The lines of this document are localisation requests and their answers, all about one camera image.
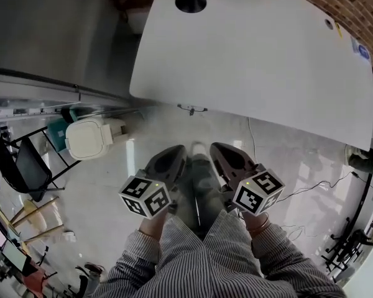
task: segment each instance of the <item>marble floor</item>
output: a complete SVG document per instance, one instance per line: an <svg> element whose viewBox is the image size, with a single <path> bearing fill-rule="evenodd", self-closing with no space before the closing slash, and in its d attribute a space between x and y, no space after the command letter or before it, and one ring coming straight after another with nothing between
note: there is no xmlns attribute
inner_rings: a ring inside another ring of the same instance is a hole
<svg viewBox="0 0 373 298"><path fill-rule="evenodd" d="M241 148L277 173L286 184L283 197L322 180L333 184L346 176L332 189L320 184L278 202L269 211L270 219L283 226L294 244L321 268L324 261L320 256L332 244L329 236L343 229L345 218L353 215L362 195L364 183L349 174L352 168L343 165L343 143L251 119L253 141L246 117L211 111L190 117L187 111L167 105L145 108L123 119L129 140L116 144L100 159L78 164L58 180L65 190L47 193L41 202L60 196L42 216L47 228L63 223L75 234L74 242L58 233L32 244L36 253L43 253L49 246L48 272L58 271L50 283L60 292L68 284L78 287L76 265L92 261L109 269L121 256L126 237L141 219L128 212L117 194L119 188L153 155L171 145L189 147L198 140L208 147L213 142L224 142ZM34 119L9 126L15 138L46 122ZM45 151L45 143L38 135L34 136L34 144ZM66 153L64 157L71 160ZM54 174L61 170L61 161L53 151L49 150L44 158ZM13 191L2 180L0 206L8 217L21 208L25 199L27 196ZM368 220L360 222L362 227ZM28 223L21 225L21 231L25 239L39 232Z"/></svg>

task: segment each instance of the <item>desk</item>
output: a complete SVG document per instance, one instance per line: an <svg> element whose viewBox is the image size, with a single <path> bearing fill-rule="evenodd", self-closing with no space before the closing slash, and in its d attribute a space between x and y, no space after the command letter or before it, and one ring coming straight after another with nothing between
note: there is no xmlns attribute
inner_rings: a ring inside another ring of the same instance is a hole
<svg viewBox="0 0 373 298"><path fill-rule="evenodd" d="M306 0L207 0L196 14L174 4L152 5L132 74L133 96L370 148L371 63L354 53L351 36L323 11Z"/></svg>

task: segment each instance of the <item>black chair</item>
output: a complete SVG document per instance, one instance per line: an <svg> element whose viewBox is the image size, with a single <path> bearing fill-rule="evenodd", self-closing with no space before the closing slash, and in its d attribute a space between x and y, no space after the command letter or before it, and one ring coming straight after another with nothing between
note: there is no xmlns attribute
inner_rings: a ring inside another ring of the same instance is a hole
<svg viewBox="0 0 373 298"><path fill-rule="evenodd" d="M51 144L55 150L54 145L44 132L46 129L46 127L38 129L35 132L11 142L6 141L0 136L0 172L3 178L14 190L20 193L28 193L35 202L41 201L46 191L64 190L64 188L58 188L54 183L54 180L80 162L76 161L73 164L68 165L68 163L57 152L57 155L67 167L53 177L52 172L44 163L42 157L29 139L30 136L42 132L49 144ZM14 154L8 150L7 146L18 149L15 160ZM49 189L48 186L50 184L53 184L55 188Z"/></svg>

